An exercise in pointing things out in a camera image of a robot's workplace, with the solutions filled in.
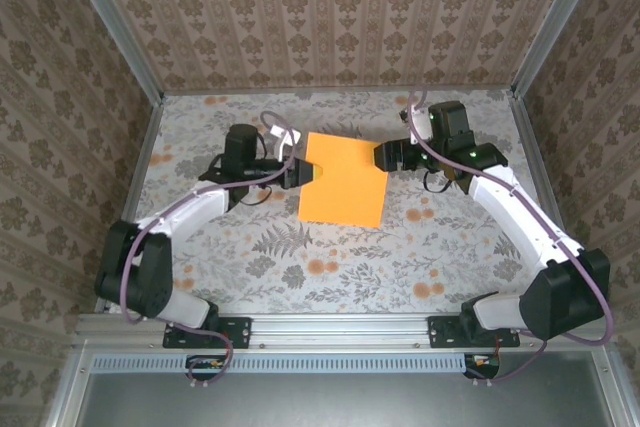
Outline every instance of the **orange sheet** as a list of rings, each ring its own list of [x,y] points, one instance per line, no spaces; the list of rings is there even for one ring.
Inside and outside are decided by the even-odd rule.
[[[302,186],[300,220],[380,226],[388,174],[373,163],[377,145],[311,132],[305,160],[322,167],[322,176]]]

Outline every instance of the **floral tablecloth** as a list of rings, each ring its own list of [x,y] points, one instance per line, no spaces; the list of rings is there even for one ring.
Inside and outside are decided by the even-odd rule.
[[[463,102],[476,140],[495,143],[535,198],[507,95],[437,91],[428,102]],[[304,152],[309,131],[407,137],[398,118],[406,99],[406,92],[168,97],[138,218],[183,195],[222,152],[229,127],[259,126],[265,109],[303,132]],[[457,188],[425,192],[422,175],[389,176],[379,228],[301,222],[299,189],[276,188],[265,203],[239,205],[206,224],[175,252],[175,285],[227,313],[457,311],[478,294],[525,286],[519,254],[489,214]],[[265,194],[253,189],[245,201]]]

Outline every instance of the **leaf pattern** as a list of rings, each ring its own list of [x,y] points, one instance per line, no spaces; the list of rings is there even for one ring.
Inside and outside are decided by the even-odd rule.
[[[282,275],[282,281],[287,284],[290,289],[301,289],[305,281],[302,267],[299,265],[291,265],[287,267]]]
[[[504,255],[505,257],[520,258],[520,252],[516,249],[516,246],[509,240],[509,237],[501,235],[498,237],[495,247],[493,248],[494,254]]]
[[[355,269],[348,269],[340,274],[342,285],[353,286],[353,303],[359,304],[365,299],[375,296],[382,286],[382,280],[368,264],[360,264]]]
[[[312,290],[307,295],[305,295],[304,298],[305,300],[312,300],[314,302],[339,302],[348,295],[349,292],[347,292],[345,289],[332,289],[330,287],[323,287],[320,292]]]
[[[285,224],[284,229],[275,225],[262,234],[251,250],[273,255],[280,252],[280,257],[288,253],[289,257],[292,257],[296,250],[312,242],[309,229],[305,231],[302,225],[296,228],[294,225]]]
[[[476,226],[475,222],[468,222],[463,217],[453,217],[453,218],[440,217],[435,219],[435,222],[438,225],[442,225],[442,226],[446,225],[453,230],[459,230],[459,229],[469,230],[469,229],[473,229]]]
[[[257,259],[249,262],[249,266],[245,269],[245,272],[259,279],[274,265],[276,265],[276,263],[273,260],[261,255]]]
[[[367,259],[384,259],[391,256],[391,252],[384,250],[379,245],[372,245],[370,247],[352,247],[349,251],[355,256],[359,257],[364,255]]]

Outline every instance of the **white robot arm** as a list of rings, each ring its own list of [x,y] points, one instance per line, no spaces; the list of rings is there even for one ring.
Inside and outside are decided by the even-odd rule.
[[[265,158],[256,159],[257,129],[251,125],[233,125],[226,136],[224,153],[213,160],[186,197],[137,222],[120,220],[114,223],[107,234],[95,283],[96,294],[120,303],[126,258],[134,239],[147,228],[131,263],[126,285],[127,307],[148,318],[215,331],[218,307],[173,288],[173,249],[183,246],[204,224],[224,215],[242,200],[249,188],[233,186],[235,183],[255,181],[255,185],[261,187],[278,184],[289,189],[321,175],[318,166],[297,158],[285,169],[283,146],[293,145],[293,142],[288,133],[277,126],[272,132],[279,139],[276,143],[278,159],[267,159],[266,153]],[[295,142],[300,134],[293,131],[293,135]],[[267,177],[272,180],[261,182]]]
[[[400,117],[406,121],[406,111]],[[443,171],[449,181],[455,182],[495,218],[522,256],[530,274],[530,284],[524,292],[494,292],[463,303],[460,325],[469,343],[482,341],[483,337],[494,341],[496,329],[522,329],[547,340],[601,317],[603,311],[593,291],[557,243],[561,241],[577,257],[606,296],[610,265],[602,251],[586,251],[556,226],[527,195],[507,159],[493,144],[476,145],[460,102],[432,105],[428,117],[414,114],[413,118],[416,131],[421,138],[428,139],[433,151],[513,186],[508,190],[489,178],[441,163],[416,145],[413,133],[411,138],[385,142],[374,150],[376,165],[387,172],[420,168],[432,173]],[[549,237],[516,198],[516,191],[533,204],[535,212],[559,239]]]

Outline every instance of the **purple cable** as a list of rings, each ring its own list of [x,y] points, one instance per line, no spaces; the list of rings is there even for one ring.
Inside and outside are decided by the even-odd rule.
[[[225,361],[224,365],[222,366],[222,368],[216,373],[216,375],[211,380],[207,380],[207,383],[212,384],[212,383],[217,382],[218,380],[220,380],[220,378],[224,375],[224,373],[231,366],[231,361],[233,360],[233,344],[231,343],[231,341],[227,337],[225,337],[224,335],[222,335],[222,334],[220,334],[218,332],[214,332],[213,330],[197,330],[197,329],[192,329],[191,327],[187,327],[186,325],[182,325],[182,324],[174,324],[174,327],[177,327],[180,330],[184,330],[185,332],[190,332],[192,334],[210,335],[211,337],[215,337],[217,339],[220,339],[225,343],[225,345],[227,346],[227,351],[229,352],[227,354],[226,361]],[[194,360],[193,362],[191,362],[189,364],[189,368],[187,370],[187,377],[192,382],[198,382],[193,377],[193,368],[196,365],[198,365],[200,363],[203,363],[203,362],[206,362],[206,359],[196,359],[196,360]]]
[[[289,137],[292,140],[295,138],[294,135],[293,135],[293,128],[291,127],[291,125],[283,117],[281,117],[280,115],[276,114],[275,112],[266,110],[266,111],[262,112],[261,118],[263,118],[263,116],[265,114],[272,116],[279,123],[281,123],[283,125],[283,127],[285,128],[285,130],[287,131],[287,133],[289,134]],[[192,200],[192,199],[194,199],[194,198],[196,198],[196,197],[198,197],[200,195],[207,194],[209,192],[213,192],[215,190],[220,190],[220,189],[230,189],[230,188],[235,188],[235,187],[249,187],[249,186],[252,186],[252,185],[258,185],[258,184],[261,184],[261,183],[268,182],[270,180],[276,179],[278,176],[280,176],[281,174],[286,172],[287,169],[289,169],[289,167],[291,167],[291,165],[293,165],[293,160],[294,160],[293,154],[295,153],[295,148],[296,148],[296,146],[294,144],[292,152],[291,152],[291,155],[284,162],[284,165],[282,166],[282,168],[279,171],[275,172],[274,174],[267,175],[266,177],[263,177],[262,179],[245,180],[245,181],[241,181],[241,182],[229,182],[227,184],[213,185],[213,186],[210,186],[210,187],[205,187],[205,188],[193,191],[190,194],[188,194],[187,196],[185,196],[182,199],[180,199],[179,201],[177,201],[175,204],[173,204],[170,207],[168,207],[162,213],[160,213],[156,219],[151,221],[149,223],[149,225],[147,225],[146,227],[144,227],[140,231],[140,233],[134,239],[133,244],[131,245],[131,248],[129,249],[129,252],[127,254],[127,258],[125,259],[125,262],[124,262],[124,268],[122,270],[122,281],[121,281],[121,284],[120,284],[120,308],[122,309],[122,315],[124,316],[124,318],[126,319],[127,322],[129,322],[131,324],[137,324],[138,322],[140,322],[142,320],[142,317],[143,317],[141,315],[138,318],[134,319],[129,315],[129,312],[127,311],[127,286],[129,284],[129,276],[131,274],[131,267],[133,265],[133,259],[136,256],[136,252],[138,251],[138,248],[140,247],[140,244],[142,243],[142,240],[149,233],[149,231],[151,229],[153,229],[156,225],[158,225],[160,222],[162,222],[164,220],[164,217],[166,217],[166,216],[170,215],[171,213],[175,212],[177,209],[182,207],[184,204],[186,204],[190,200]],[[223,335],[221,335],[221,334],[219,334],[217,332],[208,331],[208,330],[192,329],[190,327],[187,327],[186,325],[181,325],[181,324],[174,324],[174,325],[176,327],[178,327],[179,329],[182,329],[182,330],[185,330],[187,332],[194,333],[194,334],[211,335],[213,337],[220,338],[226,343],[227,348],[229,349],[229,355],[227,357],[227,362],[225,362],[225,365],[222,367],[220,372],[218,372],[218,374],[214,377],[214,379],[216,379],[216,380],[219,379],[222,376],[222,374],[224,374],[224,372],[227,370],[227,368],[229,367],[229,365],[231,363],[231,359],[233,358],[233,345],[231,344],[229,339],[227,339],[225,336],[223,336]]]
[[[500,179],[500,178],[498,178],[498,177],[496,177],[494,175],[487,174],[487,173],[485,173],[485,172],[483,172],[481,170],[477,170],[477,169],[474,169],[474,168],[471,168],[471,167],[467,167],[466,165],[462,165],[462,164],[460,164],[458,162],[455,162],[455,161],[453,161],[451,159],[447,159],[446,157],[440,155],[438,152],[433,150],[424,141],[424,139],[422,139],[420,137],[420,135],[418,134],[418,130],[416,129],[415,124],[413,123],[412,100],[415,97],[415,93],[416,93],[416,91],[412,90],[411,93],[409,94],[409,99],[407,101],[407,104],[408,104],[407,115],[408,115],[408,119],[409,119],[409,129],[411,130],[411,133],[416,138],[416,140],[418,141],[420,146],[425,151],[427,151],[431,156],[433,156],[434,158],[436,158],[440,162],[448,164],[448,165],[450,165],[451,167],[453,167],[455,169],[462,170],[463,172],[468,172],[468,173],[473,174],[473,175],[477,175],[477,176],[480,176],[480,177],[485,177],[485,178],[495,182],[496,184],[500,185],[501,187],[504,187],[505,189],[511,191],[513,189],[513,186],[511,184],[509,184],[508,182],[505,182],[504,180],[502,180],[502,179]],[[416,109],[422,109],[426,99],[427,99],[427,92],[424,91],[422,93],[422,98],[416,104],[415,108]],[[529,211],[529,213],[533,216],[533,218],[536,219],[538,224],[540,224],[540,226],[544,229],[544,231],[551,238],[551,240],[553,240],[555,242],[555,244],[560,248],[560,250],[571,261],[571,263],[578,270],[578,272],[580,273],[580,275],[582,276],[584,281],[587,283],[587,285],[589,286],[589,288],[591,289],[591,291],[595,295],[596,299],[598,300],[598,303],[600,304],[600,307],[602,308],[602,311],[604,312],[604,316],[605,316],[605,320],[606,320],[605,332],[604,332],[604,335],[600,339],[598,339],[598,340],[584,339],[582,337],[579,337],[577,335],[570,334],[570,333],[566,333],[566,334],[563,334],[563,335],[565,337],[571,339],[571,340],[575,340],[576,342],[580,342],[580,343],[586,344],[586,345],[599,346],[599,345],[606,344],[611,339],[611,336],[613,335],[613,329],[614,329],[613,314],[611,313],[611,309],[609,308],[609,304],[607,304],[607,299],[605,299],[604,295],[602,294],[602,292],[600,291],[600,289],[598,288],[596,283],[593,281],[593,279],[591,278],[589,273],[585,270],[585,268],[582,266],[582,264],[580,264],[580,262],[578,261],[576,256],[573,255],[573,253],[569,250],[569,248],[566,245],[564,245],[564,242],[562,242],[562,240],[560,239],[560,236],[558,236],[555,233],[555,231],[547,224],[547,222],[544,220],[544,218],[542,218],[542,216],[538,213],[538,211],[534,208],[534,206],[531,205],[531,203],[528,201],[528,199],[525,196],[523,196],[522,193],[520,193],[518,190],[513,190],[513,195],[520,201],[520,203],[522,205],[524,205],[524,207]]]
[[[508,374],[499,375],[497,377],[494,377],[493,379],[487,379],[484,375],[482,375],[477,370],[470,369],[468,367],[467,367],[467,371],[471,372],[473,375],[475,375],[476,377],[479,377],[480,379],[486,380],[487,384],[489,382],[494,383],[494,382],[502,382],[503,380],[509,380],[511,377],[515,377],[520,372],[522,372],[524,369],[529,367],[529,365],[531,365],[538,357],[540,357],[542,355],[542,353],[544,352],[544,349],[546,349],[546,348],[547,348],[547,341],[543,340],[542,341],[542,345],[540,346],[540,348],[538,350],[536,350],[535,354],[533,354],[531,357],[529,357],[527,359],[527,361],[524,362],[520,367],[518,367],[517,369],[513,369]]]

